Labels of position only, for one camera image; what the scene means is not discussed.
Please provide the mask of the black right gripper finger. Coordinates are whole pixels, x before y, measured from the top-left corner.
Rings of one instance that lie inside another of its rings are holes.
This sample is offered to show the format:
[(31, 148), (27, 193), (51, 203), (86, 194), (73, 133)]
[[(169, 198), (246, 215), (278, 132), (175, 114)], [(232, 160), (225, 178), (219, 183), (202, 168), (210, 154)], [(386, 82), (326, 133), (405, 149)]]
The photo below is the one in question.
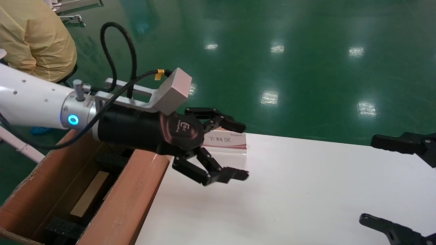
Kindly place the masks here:
[(435, 245), (436, 234), (422, 236), (411, 228), (399, 225), (389, 220), (363, 213), (359, 217), (359, 223), (370, 229), (386, 235), (391, 245)]
[(405, 132), (399, 137), (374, 135), (371, 147), (402, 154), (418, 155), (431, 168), (436, 167), (436, 134), (427, 135)]

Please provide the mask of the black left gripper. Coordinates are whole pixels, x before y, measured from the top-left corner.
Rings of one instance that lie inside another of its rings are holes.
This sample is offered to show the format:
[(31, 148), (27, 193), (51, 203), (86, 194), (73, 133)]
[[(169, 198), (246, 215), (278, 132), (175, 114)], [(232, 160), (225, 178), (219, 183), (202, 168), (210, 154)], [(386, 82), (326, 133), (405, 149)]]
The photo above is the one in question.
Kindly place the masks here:
[(246, 131), (246, 124), (215, 108), (191, 107), (183, 114), (167, 116), (113, 105), (92, 133), (102, 142), (174, 156), (172, 168), (203, 186), (247, 180), (248, 171), (222, 167), (202, 146), (204, 134), (220, 127), (237, 133)]

